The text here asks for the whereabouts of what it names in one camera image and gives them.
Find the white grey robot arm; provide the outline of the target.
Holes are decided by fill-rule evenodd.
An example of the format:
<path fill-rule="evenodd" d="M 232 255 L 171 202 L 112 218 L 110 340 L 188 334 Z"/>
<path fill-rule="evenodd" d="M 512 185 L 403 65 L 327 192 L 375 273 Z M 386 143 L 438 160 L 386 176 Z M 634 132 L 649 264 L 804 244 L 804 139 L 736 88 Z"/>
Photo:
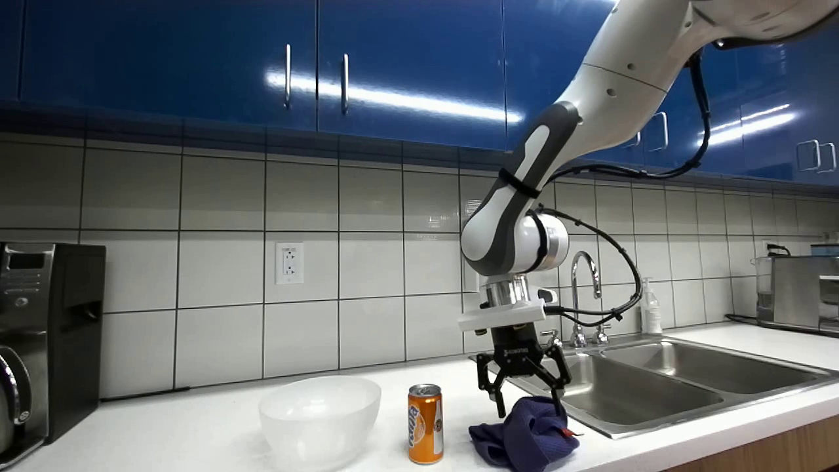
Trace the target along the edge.
<path fill-rule="evenodd" d="M 539 378 L 550 393 L 568 382 L 564 355 L 534 336 L 554 311 L 526 282 L 568 255 L 572 218 L 539 205 L 547 180 L 598 150 L 628 142 L 660 107 L 675 74 L 712 41 L 792 39 L 839 7 L 839 0 L 615 0 L 568 86 L 516 146 L 488 197 L 464 221 L 462 256 L 484 278 L 484 303 L 462 316 L 493 336 L 478 360 L 478 389 L 497 396 L 509 378 Z"/>

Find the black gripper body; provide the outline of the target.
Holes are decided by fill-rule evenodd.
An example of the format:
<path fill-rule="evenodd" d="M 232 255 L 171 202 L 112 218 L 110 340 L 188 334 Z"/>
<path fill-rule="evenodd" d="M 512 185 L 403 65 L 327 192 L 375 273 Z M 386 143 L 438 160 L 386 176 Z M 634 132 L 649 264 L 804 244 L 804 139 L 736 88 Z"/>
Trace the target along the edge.
<path fill-rule="evenodd" d="M 531 323 L 493 327 L 493 360 L 497 366 L 539 361 L 542 351 Z"/>

